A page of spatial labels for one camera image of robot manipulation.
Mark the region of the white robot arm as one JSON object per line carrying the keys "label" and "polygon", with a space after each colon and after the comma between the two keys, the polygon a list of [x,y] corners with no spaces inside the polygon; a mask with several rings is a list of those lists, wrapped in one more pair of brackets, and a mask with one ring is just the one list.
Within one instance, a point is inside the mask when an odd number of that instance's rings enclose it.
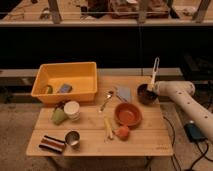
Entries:
{"label": "white robot arm", "polygon": [[192,98],[195,86],[190,81],[157,81],[152,91],[167,96],[195,122],[205,137],[213,143],[213,114]]}

